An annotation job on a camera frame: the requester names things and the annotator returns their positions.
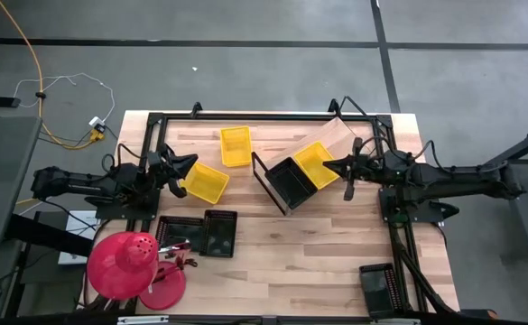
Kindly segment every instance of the wooden table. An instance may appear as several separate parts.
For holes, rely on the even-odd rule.
[[[141,150],[148,113],[125,112],[118,141],[136,153]],[[392,118],[398,148],[419,152],[421,138],[415,115],[395,114]],[[285,217],[257,182],[250,166],[227,168],[221,162],[222,127],[249,125],[254,151],[270,162],[307,135],[317,134],[325,124],[169,122],[166,143],[176,154],[197,153],[200,162],[231,178],[215,206],[192,195],[177,199],[163,190],[158,215],[202,218],[205,209],[235,210],[239,216],[236,251],[232,259],[193,256],[199,267],[185,269],[187,289],[181,301],[167,311],[150,311],[139,303],[138,313],[367,316],[358,267],[392,262],[389,233],[381,221],[376,200],[379,186],[358,182],[354,199],[345,202],[345,183],[334,181]],[[347,125],[357,136],[364,139],[372,136],[366,122]],[[329,144],[326,146],[334,154]],[[137,163],[129,154],[122,154],[122,159]],[[156,222],[150,232],[155,234],[155,229]],[[100,238],[124,230],[124,221],[113,221]],[[457,310],[449,259],[440,232],[428,224],[415,224],[414,235],[423,273],[442,299]],[[406,276],[406,281],[412,306],[416,306],[411,276]],[[96,294],[89,289],[91,300]]]

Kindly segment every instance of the concrete floor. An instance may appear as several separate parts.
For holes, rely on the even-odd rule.
[[[377,41],[369,0],[5,4],[28,36],[36,38]],[[528,42],[528,0],[380,0],[380,8],[389,42]],[[0,37],[17,37],[1,11]],[[86,72],[113,88],[116,111],[107,122],[116,131],[127,109],[190,109],[195,101],[205,109],[324,111],[330,99],[350,95],[368,112],[390,112],[378,49],[35,50],[46,76]],[[528,133],[528,51],[390,50],[390,60],[401,111],[416,114],[422,139],[435,141],[443,164],[483,163]],[[18,80],[34,78],[25,47],[0,45],[0,96],[12,95]],[[81,137],[88,120],[110,107],[104,88],[86,79],[77,82],[72,87],[62,80],[48,91],[44,118],[60,136]],[[35,91],[27,84],[20,98],[29,104]],[[0,110],[0,115],[35,114],[36,108]],[[114,147],[109,139],[68,152],[39,142],[21,199],[31,195],[32,171],[57,165],[100,172],[101,156]],[[89,208],[70,195],[55,201],[70,209]],[[501,318],[528,321],[528,262],[503,265],[499,257],[523,239],[506,202],[481,197],[448,202],[461,208],[446,223],[461,308],[490,308]],[[53,311],[50,292],[37,289],[36,303],[27,302],[28,312]],[[68,296],[60,306],[69,308]]]

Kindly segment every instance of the orange cable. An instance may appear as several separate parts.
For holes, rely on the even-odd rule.
[[[35,66],[37,67],[37,72],[39,73],[39,92],[42,93],[43,92],[43,74],[41,71],[41,64],[39,64],[39,60],[37,59],[37,54],[35,54],[35,50],[32,48],[32,45],[29,42],[29,40],[27,40],[25,33],[23,32],[21,27],[19,27],[19,24],[15,21],[15,19],[11,16],[11,14],[9,13],[5,5],[3,5],[3,2],[1,2],[1,0],[0,0],[0,6],[1,8],[3,8],[3,11],[5,12],[9,20],[11,20],[11,23],[13,23],[14,28],[17,30],[17,32],[19,32],[21,37],[23,37],[25,43],[27,44],[27,47],[29,48],[29,51],[31,52],[32,59],[35,61]],[[39,97],[39,117],[42,117],[42,110],[43,110],[43,98]],[[59,139],[57,139],[55,136],[53,136],[53,134],[51,133],[51,131],[49,131],[45,123],[42,123],[42,126],[43,126],[43,129],[45,129],[45,132],[47,132],[47,135],[51,138],[51,140],[53,140],[55,143],[59,144],[60,146],[62,146],[63,148],[67,150],[81,150],[83,148],[86,148],[92,145],[95,142],[95,141],[89,140],[89,142],[87,142],[86,144],[82,144],[80,146],[66,145],[63,142],[59,141]]]

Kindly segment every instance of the power cord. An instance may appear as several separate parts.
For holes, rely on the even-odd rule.
[[[89,223],[81,220],[80,218],[77,218],[75,217],[69,210],[63,208],[61,205],[57,204],[57,203],[53,203],[53,202],[49,202],[47,200],[41,200],[43,203],[47,203],[49,205],[52,205],[53,207],[56,207],[56,208],[59,208],[59,209],[62,209],[65,213],[67,213],[70,217],[76,219],[78,222],[84,224],[85,226],[89,227],[89,228],[92,228],[93,230],[95,230],[95,228],[93,227],[93,225],[89,225]]]

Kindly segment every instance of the metal bracket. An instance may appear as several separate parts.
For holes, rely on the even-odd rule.
[[[200,102],[196,102],[195,104],[193,104],[193,108],[191,109],[191,118],[196,118],[198,116],[198,112],[200,110],[203,110],[203,107],[201,106],[201,103]]]
[[[336,113],[337,117],[342,117],[342,111],[338,101],[335,98],[332,98],[332,100],[329,101],[328,113]]]
[[[385,127],[393,127],[392,116],[390,115],[377,115],[375,116],[377,122],[380,122]]]
[[[163,118],[162,113],[149,113],[147,116],[147,126],[155,125]]]

